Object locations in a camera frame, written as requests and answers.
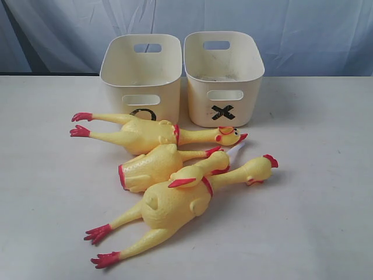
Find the white tabletop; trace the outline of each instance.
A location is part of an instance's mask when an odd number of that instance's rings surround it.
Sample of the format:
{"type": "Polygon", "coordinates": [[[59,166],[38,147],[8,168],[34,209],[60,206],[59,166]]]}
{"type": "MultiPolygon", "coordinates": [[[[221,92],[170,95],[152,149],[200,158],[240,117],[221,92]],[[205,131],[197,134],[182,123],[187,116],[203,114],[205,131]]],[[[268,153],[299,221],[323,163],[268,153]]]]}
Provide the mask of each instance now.
{"type": "MultiPolygon", "coordinates": [[[[279,161],[273,177],[217,193],[169,241],[108,271],[90,259],[125,249],[147,226],[97,247],[83,241],[140,200],[118,178],[132,156],[69,136],[73,114],[110,112],[100,85],[0,77],[0,279],[372,279],[373,78],[265,78],[236,165],[268,153],[279,161]]],[[[186,110],[180,126],[196,130],[186,110]]]]}

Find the yellow rubber chicken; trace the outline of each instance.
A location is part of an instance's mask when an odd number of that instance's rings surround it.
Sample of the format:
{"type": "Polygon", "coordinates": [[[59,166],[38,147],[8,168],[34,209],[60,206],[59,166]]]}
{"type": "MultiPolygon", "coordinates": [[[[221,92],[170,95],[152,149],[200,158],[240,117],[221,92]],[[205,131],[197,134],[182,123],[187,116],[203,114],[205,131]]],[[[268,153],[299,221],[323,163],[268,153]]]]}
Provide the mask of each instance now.
{"type": "Polygon", "coordinates": [[[177,150],[176,144],[155,147],[147,155],[142,154],[119,165],[118,172],[124,190],[132,193],[145,191],[150,186],[167,181],[170,175],[183,167],[183,162],[208,158],[220,146],[210,150],[177,150]]]}
{"type": "Polygon", "coordinates": [[[217,151],[208,159],[173,173],[169,181],[152,185],[145,191],[141,201],[113,222],[87,231],[85,240],[92,240],[92,244],[96,244],[112,230],[135,219],[142,218],[151,228],[129,248],[98,254],[91,262],[96,264],[96,268],[104,268],[159,245],[194,217],[203,214],[219,188],[234,183],[262,182],[271,176],[271,168],[278,167],[272,156],[265,155],[250,160],[234,171],[207,176],[214,170],[227,168],[229,163],[229,155],[217,151]]]}
{"type": "Polygon", "coordinates": [[[223,146],[231,146],[239,143],[247,137],[234,127],[218,127],[201,131],[187,131],[180,129],[177,124],[167,120],[150,121],[137,118],[130,114],[92,114],[77,113],[72,121],[80,120],[103,120],[122,124],[122,129],[112,133],[98,133],[89,131],[87,128],[76,125],[70,130],[71,137],[89,137],[123,146],[133,155],[149,153],[161,144],[176,144],[177,146],[210,142],[223,146]]]}

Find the white backdrop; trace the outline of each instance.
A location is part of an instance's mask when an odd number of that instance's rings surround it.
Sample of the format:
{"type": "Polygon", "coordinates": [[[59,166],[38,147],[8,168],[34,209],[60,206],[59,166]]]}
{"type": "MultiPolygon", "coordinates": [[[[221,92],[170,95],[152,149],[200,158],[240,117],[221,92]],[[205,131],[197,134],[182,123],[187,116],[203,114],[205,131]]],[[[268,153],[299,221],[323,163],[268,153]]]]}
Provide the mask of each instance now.
{"type": "Polygon", "coordinates": [[[196,31],[235,30],[257,42],[267,76],[373,74],[373,0],[6,3],[51,72],[98,72],[109,42],[123,34],[168,33],[183,42],[196,31]]]}

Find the black x mark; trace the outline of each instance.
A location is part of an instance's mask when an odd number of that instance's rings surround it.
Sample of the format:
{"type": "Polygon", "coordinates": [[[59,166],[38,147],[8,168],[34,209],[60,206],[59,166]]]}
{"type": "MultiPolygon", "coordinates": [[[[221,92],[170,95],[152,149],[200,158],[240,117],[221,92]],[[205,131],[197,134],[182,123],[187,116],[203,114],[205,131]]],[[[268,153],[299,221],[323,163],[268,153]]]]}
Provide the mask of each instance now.
{"type": "Polygon", "coordinates": [[[223,109],[219,108],[217,106],[212,106],[211,109],[217,111],[217,114],[212,117],[212,119],[215,121],[221,116],[225,116],[225,118],[229,118],[230,120],[233,120],[235,118],[235,115],[229,113],[228,111],[232,110],[234,107],[231,105],[226,105],[223,109]]]}

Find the red collar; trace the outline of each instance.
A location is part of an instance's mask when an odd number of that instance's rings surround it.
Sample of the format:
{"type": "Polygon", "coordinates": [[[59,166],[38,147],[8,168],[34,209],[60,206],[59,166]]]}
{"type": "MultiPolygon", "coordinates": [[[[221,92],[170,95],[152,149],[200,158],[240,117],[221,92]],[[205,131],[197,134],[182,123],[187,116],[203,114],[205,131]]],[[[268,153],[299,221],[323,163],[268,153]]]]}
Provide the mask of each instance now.
{"type": "Polygon", "coordinates": [[[214,192],[212,190],[212,187],[210,185],[210,182],[209,180],[206,178],[206,177],[202,177],[202,182],[205,184],[205,186],[207,187],[207,190],[209,191],[209,194],[211,195],[211,197],[213,196],[214,192]]]}
{"type": "Polygon", "coordinates": [[[179,145],[180,128],[177,124],[174,125],[174,135],[176,137],[176,145],[179,145]]]}

